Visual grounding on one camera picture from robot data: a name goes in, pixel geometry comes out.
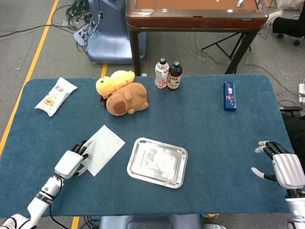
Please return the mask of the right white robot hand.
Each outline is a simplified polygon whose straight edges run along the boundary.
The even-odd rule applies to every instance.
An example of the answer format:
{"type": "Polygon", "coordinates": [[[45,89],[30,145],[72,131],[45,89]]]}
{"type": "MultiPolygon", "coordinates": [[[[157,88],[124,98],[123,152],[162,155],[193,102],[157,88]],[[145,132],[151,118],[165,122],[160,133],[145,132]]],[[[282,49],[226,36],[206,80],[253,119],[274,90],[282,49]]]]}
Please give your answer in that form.
{"type": "Polygon", "coordinates": [[[265,153],[271,160],[274,174],[266,174],[252,167],[252,172],[261,179],[277,182],[286,190],[302,189],[305,186],[305,174],[296,154],[290,153],[281,144],[273,141],[260,141],[256,153],[265,153]]]}

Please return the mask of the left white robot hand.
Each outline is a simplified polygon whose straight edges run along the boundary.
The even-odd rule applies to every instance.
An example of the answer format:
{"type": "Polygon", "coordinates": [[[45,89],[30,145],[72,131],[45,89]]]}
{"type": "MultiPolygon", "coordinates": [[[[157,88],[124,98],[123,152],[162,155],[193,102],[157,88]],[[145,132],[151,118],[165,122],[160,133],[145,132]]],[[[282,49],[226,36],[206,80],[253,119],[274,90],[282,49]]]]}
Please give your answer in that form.
{"type": "Polygon", "coordinates": [[[87,167],[83,166],[81,169],[79,167],[85,159],[90,157],[86,150],[92,143],[92,140],[84,140],[67,150],[54,168],[55,175],[64,180],[82,175],[87,167]]]}

